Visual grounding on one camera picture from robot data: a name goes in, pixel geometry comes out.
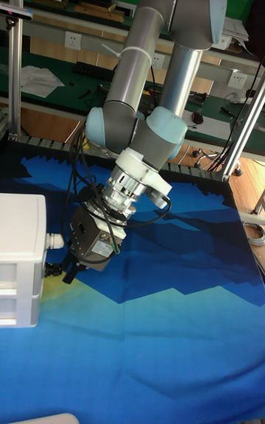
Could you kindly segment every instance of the paper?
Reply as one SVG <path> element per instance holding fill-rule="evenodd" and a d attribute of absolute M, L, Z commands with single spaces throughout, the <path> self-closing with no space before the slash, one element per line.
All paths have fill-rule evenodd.
<path fill-rule="evenodd" d="M 203 116 L 203 123 L 194 124 L 191 116 L 192 112 L 184 110 L 182 119 L 188 125 L 189 131 L 214 136 L 215 138 L 224 139 L 225 141 L 229 138 L 230 124 L 227 121 L 215 120 L 214 118 Z"/>
<path fill-rule="evenodd" d="M 64 84 L 48 69 L 26 66 L 21 69 L 21 91 L 44 99 Z"/>
<path fill-rule="evenodd" d="M 222 33 L 235 38 L 241 38 L 243 41 L 248 41 L 248 34 L 241 20 L 225 17 Z"/>

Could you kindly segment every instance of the wall socket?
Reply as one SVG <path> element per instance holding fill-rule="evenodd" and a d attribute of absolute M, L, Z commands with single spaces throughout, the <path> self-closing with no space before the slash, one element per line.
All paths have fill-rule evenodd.
<path fill-rule="evenodd" d="M 65 47 L 70 49 L 76 49 L 80 51 L 81 49 L 81 38 L 82 35 L 79 33 L 66 32 L 65 36 Z"/>
<path fill-rule="evenodd" d="M 242 72 L 233 71 L 229 79 L 228 87 L 243 88 L 247 75 Z"/>
<path fill-rule="evenodd" d="M 164 54 L 154 53 L 153 57 L 152 57 L 152 67 L 153 67 L 153 69 L 160 71 L 163 67 L 164 59 L 165 59 Z"/>

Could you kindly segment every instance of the blue fabric mat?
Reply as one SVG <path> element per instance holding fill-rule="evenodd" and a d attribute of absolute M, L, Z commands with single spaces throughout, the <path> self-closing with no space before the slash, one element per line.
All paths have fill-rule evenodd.
<path fill-rule="evenodd" d="M 97 182 L 109 174 L 91 171 Z M 45 194 L 49 231 L 60 232 L 68 164 L 21 156 L 18 173 L 0 190 Z M 61 412 L 81 424 L 238 423 L 265 414 L 265 291 L 225 201 L 229 187 L 172 185 L 170 213 L 128 230 L 103 272 L 45 291 L 36 328 L 0 330 L 0 424 Z M 66 219 L 76 207 L 73 195 Z M 137 208 L 137 219 L 156 214 L 146 197 Z"/>

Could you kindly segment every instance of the white label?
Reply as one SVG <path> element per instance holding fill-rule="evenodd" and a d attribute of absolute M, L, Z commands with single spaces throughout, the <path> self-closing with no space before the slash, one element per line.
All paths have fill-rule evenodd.
<path fill-rule="evenodd" d="M 110 257 L 113 248 L 107 242 L 97 241 L 92 249 L 92 252 L 102 255 L 103 257 Z"/>

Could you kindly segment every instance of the white plastic container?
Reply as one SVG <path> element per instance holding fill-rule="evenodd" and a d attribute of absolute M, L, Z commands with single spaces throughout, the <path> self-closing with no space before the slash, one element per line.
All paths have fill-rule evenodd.
<path fill-rule="evenodd" d="M 0 328 L 37 324 L 45 260 L 45 197 L 0 194 Z"/>

